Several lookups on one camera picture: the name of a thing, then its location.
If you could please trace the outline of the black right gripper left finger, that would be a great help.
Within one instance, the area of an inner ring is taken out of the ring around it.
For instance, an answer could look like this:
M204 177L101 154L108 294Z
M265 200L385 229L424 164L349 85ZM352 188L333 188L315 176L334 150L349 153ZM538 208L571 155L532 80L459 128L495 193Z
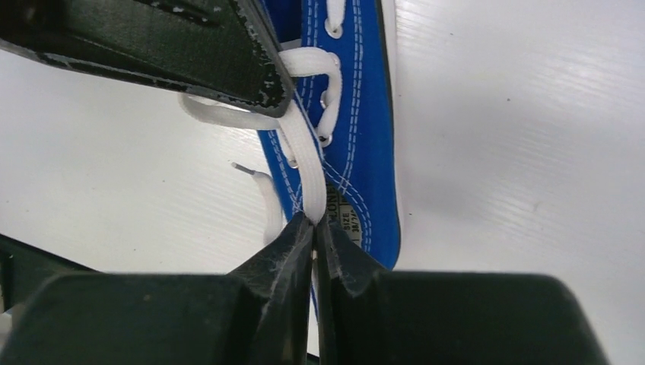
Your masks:
M56 275L10 313L3 364L305 364L315 227L225 275Z

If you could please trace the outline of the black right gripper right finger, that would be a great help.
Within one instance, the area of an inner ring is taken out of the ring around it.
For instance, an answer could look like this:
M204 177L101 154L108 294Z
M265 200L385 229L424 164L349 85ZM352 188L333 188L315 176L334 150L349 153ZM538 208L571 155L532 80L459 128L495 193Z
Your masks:
M556 278L390 271L339 225L315 232L323 364L608 363Z

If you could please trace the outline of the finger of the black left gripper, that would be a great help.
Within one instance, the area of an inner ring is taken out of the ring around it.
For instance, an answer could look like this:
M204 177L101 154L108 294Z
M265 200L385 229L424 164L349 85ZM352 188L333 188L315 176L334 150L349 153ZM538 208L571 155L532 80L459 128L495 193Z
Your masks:
M295 89L258 1L3 1L1 48L271 117Z

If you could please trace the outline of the white shoelace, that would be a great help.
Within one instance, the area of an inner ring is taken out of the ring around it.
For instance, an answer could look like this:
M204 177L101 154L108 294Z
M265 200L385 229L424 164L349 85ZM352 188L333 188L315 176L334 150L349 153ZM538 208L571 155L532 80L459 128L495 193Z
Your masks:
M328 78L329 86L323 94L322 117L317 126L310 124L297 95L293 96L286 113L279 118L245 112L219 102L207 104L204 99L187 94L180 97L180 105L200 122L264 131L274 137L279 157L299 174L302 196L295 206L317 224L323 219L326 209L323 200L323 147L332 140L342 100L340 61L335 53L316 46L282 50L279 59L291 77L325 75Z

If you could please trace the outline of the blue canvas sneaker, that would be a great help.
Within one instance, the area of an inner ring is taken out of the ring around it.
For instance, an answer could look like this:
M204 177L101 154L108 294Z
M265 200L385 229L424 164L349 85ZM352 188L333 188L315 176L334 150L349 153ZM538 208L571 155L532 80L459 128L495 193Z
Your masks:
M395 4L346 1L336 24L329 23L328 1L266 1L264 7L287 48L312 46L339 60L338 121L321 140L327 214L356 245L393 268L401 246L392 101Z

